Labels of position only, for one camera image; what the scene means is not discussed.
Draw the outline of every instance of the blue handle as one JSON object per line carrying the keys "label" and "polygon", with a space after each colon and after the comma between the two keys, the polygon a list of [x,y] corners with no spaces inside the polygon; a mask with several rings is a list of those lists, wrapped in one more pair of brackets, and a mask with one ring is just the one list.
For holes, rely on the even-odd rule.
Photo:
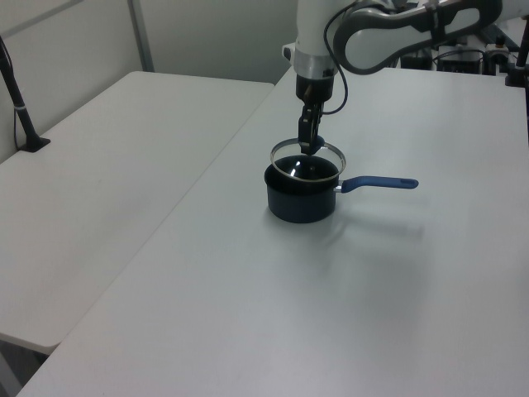
{"label": "blue handle", "polygon": [[377,186],[379,188],[415,189],[419,182],[414,179],[384,178],[382,176],[357,176],[344,180],[341,192],[349,193],[360,186]]}

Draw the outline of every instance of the wall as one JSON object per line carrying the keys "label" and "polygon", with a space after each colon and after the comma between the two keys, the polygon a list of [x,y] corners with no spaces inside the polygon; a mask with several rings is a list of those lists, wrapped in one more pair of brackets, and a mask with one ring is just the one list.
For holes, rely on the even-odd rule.
{"label": "wall", "polygon": [[156,72],[277,83],[297,0],[139,0]]}
{"label": "wall", "polygon": [[[2,12],[10,1],[0,0]],[[4,41],[39,134],[125,74],[141,70],[127,0],[83,0]],[[0,81],[0,162],[15,151],[12,110]],[[23,142],[23,132],[19,137]]]}

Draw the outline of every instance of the white tabletop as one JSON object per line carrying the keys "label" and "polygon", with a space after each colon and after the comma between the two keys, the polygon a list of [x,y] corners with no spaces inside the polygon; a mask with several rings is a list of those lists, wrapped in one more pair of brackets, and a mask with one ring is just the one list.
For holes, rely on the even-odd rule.
{"label": "white tabletop", "polygon": [[0,339],[49,353],[271,84],[132,73],[0,166]]}
{"label": "white tabletop", "polygon": [[21,396],[525,395],[523,90],[395,69],[349,81],[321,127],[346,175],[418,189],[275,218],[263,173],[301,111],[288,72]]}

